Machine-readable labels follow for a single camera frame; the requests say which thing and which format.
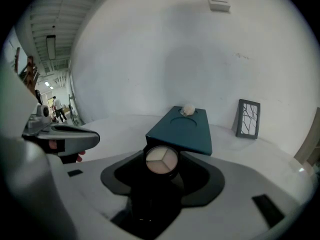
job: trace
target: white surface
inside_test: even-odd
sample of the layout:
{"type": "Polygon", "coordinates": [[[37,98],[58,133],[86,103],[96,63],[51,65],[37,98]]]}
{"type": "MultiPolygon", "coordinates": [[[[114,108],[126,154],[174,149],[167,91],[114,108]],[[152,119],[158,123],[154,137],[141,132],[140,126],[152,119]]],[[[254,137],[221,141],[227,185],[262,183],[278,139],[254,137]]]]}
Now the white surface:
{"type": "MultiPolygon", "coordinates": [[[[147,144],[146,133],[160,119],[160,116],[116,116],[84,125],[99,133],[100,143],[86,151],[83,161],[142,150],[147,144]]],[[[229,129],[215,125],[209,128],[212,157],[255,169],[300,204],[308,200],[313,191],[312,181],[289,154],[259,138],[237,138],[229,129]]]]}
{"type": "Polygon", "coordinates": [[[231,129],[246,99],[261,103],[259,137],[294,156],[320,106],[318,44],[289,0],[230,1],[230,13],[207,0],[103,2],[72,48],[82,119],[191,103],[231,129]]]}
{"type": "Polygon", "coordinates": [[[0,61],[0,135],[21,138],[37,103],[6,61],[0,61]]]}
{"type": "MultiPolygon", "coordinates": [[[[79,240],[139,240],[138,237],[130,235],[124,230],[119,230],[115,224],[106,220],[105,216],[96,211],[91,205],[88,205],[88,200],[82,193],[78,192],[77,185],[70,180],[61,161],[54,155],[49,155],[48,158],[51,166],[55,168],[52,173],[57,191],[73,223],[77,226],[77,238],[79,240]]],[[[92,193],[92,196],[97,197],[102,194],[101,192],[92,193]]]]}
{"type": "MultiPolygon", "coordinates": [[[[183,208],[168,228],[156,238],[157,240],[250,240],[255,237],[260,240],[276,239],[277,237],[273,234],[269,237],[261,236],[261,233],[268,232],[270,234],[272,231],[268,231],[268,224],[252,201],[252,197],[266,194],[283,212],[286,220],[299,206],[290,196],[253,169],[206,155],[189,154],[217,167],[222,172],[225,179],[223,191],[206,206],[183,208]]],[[[126,207],[127,197],[113,194],[107,189],[100,180],[101,172],[130,155],[132,153],[90,162],[65,164],[63,168],[66,172],[81,170],[83,173],[67,180],[60,179],[58,184],[64,185],[65,181],[71,181],[72,186],[76,187],[81,196],[86,199],[88,206],[105,218],[113,218],[117,211],[120,212],[126,207]]],[[[69,200],[64,199],[66,196],[61,197],[64,204],[69,203],[69,200]]],[[[74,199],[78,199],[76,194],[72,198],[72,202],[77,203],[78,200],[74,199]]],[[[80,206],[76,212],[79,213],[81,210],[80,206]]],[[[77,220],[75,225],[82,227],[83,222],[79,221],[78,217],[75,219],[77,220]]],[[[92,224],[93,219],[94,217],[90,216],[89,223],[92,224]]],[[[92,227],[88,230],[92,234],[100,231],[99,228],[92,227]]]]}

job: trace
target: person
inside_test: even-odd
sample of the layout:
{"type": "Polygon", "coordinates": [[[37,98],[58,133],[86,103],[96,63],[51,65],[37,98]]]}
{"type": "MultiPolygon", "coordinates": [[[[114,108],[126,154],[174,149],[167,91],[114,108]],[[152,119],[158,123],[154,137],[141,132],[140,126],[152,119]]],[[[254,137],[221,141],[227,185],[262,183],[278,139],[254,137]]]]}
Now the person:
{"type": "Polygon", "coordinates": [[[64,120],[67,121],[67,118],[65,116],[65,112],[64,112],[64,110],[62,109],[62,106],[61,106],[61,102],[60,102],[59,99],[57,99],[56,96],[53,96],[53,106],[55,107],[56,116],[60,117],[61,122],[63,122],[64,120]]]}

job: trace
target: ceiling light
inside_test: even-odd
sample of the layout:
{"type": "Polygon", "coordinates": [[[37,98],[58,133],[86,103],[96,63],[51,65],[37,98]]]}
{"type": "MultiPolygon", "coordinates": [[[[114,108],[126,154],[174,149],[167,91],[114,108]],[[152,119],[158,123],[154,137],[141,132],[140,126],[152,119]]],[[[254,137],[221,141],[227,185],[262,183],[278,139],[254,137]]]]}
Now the ceiling light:
{"type": "Polygon", "coordinates": [[[56,35],[46,36],[46,48],[48,50],[48,55],[50,60],[56,58],[56,35]]]}

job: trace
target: black base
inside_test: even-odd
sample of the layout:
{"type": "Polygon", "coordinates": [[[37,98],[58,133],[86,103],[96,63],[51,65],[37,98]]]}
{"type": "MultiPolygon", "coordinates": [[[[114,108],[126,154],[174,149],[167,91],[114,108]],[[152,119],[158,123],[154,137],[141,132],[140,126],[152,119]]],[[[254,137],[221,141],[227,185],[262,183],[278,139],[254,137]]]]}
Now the black base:
{"type": "Polygon", "coordinates": [[[160,235],[184,207],[209,204],[223,190],[221,171],[186,152],[180,153],[173,178],[152,177],[140,151],[101,173],[102,183],[114,194],[129,196],[126,209],[111,221],[146,240],[160,235]]]}

